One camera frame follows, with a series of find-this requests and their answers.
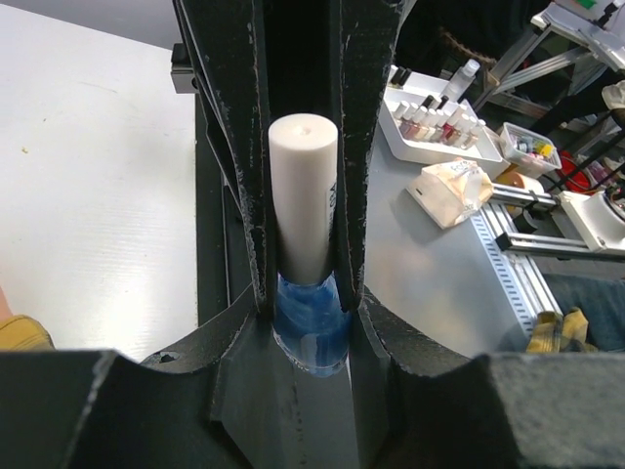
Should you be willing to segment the white nail polish cap brush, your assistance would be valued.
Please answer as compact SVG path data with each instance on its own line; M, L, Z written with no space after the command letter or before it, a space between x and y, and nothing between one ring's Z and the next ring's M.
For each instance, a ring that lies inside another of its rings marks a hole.
M278 270L291 283L320 283L331 273L338 129L321 115L285 115L270 126L269 149Z

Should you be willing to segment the mannequin hand with nails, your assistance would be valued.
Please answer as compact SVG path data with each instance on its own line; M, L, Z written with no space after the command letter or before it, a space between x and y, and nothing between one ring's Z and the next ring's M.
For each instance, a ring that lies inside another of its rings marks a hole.
M0 288L0 320L8 320L13 316L7 298L2 288Z

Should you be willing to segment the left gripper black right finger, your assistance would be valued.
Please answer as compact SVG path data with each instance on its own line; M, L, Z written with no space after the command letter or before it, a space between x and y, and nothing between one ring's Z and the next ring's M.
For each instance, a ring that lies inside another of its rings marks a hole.
M467 359L365 294L352 325L356 436L366 468L620 468L624 359Z

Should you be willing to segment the blue nail polish bottle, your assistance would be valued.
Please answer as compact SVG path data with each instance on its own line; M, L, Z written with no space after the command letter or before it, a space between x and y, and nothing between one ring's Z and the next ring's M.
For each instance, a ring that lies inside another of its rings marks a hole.
M273 335L300 369L319 378L340 371L348 356L351 323L333 276L312 285L278 279Z

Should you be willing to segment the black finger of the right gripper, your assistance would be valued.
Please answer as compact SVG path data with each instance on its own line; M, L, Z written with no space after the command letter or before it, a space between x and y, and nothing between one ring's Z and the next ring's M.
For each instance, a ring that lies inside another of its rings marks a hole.
M329 3L330 110L339 130L334 274L344 312L356 311L363 295L369 158L405 8Z
M276 293L276 229L264 4L177 1L174 9L206 135L241 214L257 311L270 318Z

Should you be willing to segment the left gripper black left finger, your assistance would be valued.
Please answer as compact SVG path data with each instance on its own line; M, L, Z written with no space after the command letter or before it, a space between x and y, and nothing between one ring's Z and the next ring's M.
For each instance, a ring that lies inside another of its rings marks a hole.
M252 288L134 362L113 350L1 356L5 468L268 468L271 376Z

